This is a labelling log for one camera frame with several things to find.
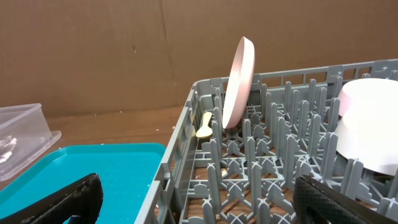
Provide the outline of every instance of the clear plastic container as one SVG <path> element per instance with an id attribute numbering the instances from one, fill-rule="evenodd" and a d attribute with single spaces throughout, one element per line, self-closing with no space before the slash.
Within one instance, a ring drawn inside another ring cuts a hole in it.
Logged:
<path id="1" fill-rule="evenodd" d="M 0 108 L 0 181 L 10 179 L 61 137 L 50 131 L 40 103 Z"/>

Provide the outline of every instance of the wooden table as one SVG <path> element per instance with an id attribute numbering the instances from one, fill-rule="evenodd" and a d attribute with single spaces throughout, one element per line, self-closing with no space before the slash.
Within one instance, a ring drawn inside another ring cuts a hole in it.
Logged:
<path id="1" fill-rule="evenodd" d="M 182 107 L 178 106 L 159 110 L 47 118 L 50 130 L 61 131 L 62 137 L 30 166 L 60 147 L 77 144 L 158 142 L 167 146 L 181 110 Z M 30 166 L 13 178 L 0 182 L 0 190 Z"/>

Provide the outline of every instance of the dish rack wall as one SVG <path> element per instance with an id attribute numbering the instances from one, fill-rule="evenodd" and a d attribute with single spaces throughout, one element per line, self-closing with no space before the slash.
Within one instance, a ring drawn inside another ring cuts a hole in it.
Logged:
<path id="1" fill-rule="evenodd" d="M 397 70 L 393 59 L 255 74 L 242 121 L 227 130 L 221 117 L 228 78 L 194 83 L 136 223 L 295 223 L 288 194 L 301 174 L 398 220 L 398 178 L 380 178 L 361 161 L 337 156 L 333 133 L 346 82 L 398 80 Z M 213 113 L 213 135 L 202 141 L 195 131 L 206 111 Z M 200 168 L 205 179 L 195 175 Z M 201 212 L 189 217 L 189 202 L 198 198 Z M 249 212 L 234 211 L 237 203 Z"/>

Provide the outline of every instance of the white bowl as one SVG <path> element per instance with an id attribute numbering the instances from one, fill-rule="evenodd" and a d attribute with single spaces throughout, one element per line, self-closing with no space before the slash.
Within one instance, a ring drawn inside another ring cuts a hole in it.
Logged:
<path id="1" fill-rule="evenodd" d="M 335 133 L 337 151 L 358 158 L 364 167 L 395 175 L 398 169 L 398 82 L 366 78 L 348 82 L 339 94 L 340 115 Z"/>

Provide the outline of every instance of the brown cardboard wall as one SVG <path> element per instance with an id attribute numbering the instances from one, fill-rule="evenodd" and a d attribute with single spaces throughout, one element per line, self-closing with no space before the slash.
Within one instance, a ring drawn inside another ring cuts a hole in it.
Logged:
<path id="1" fill-rule="evenodd" d="M 242 36 L 255 72 L 398 57 L 398 1 L 0 2 L 0 106 L 46 115 L 182 105 L 229 75 Z"/>

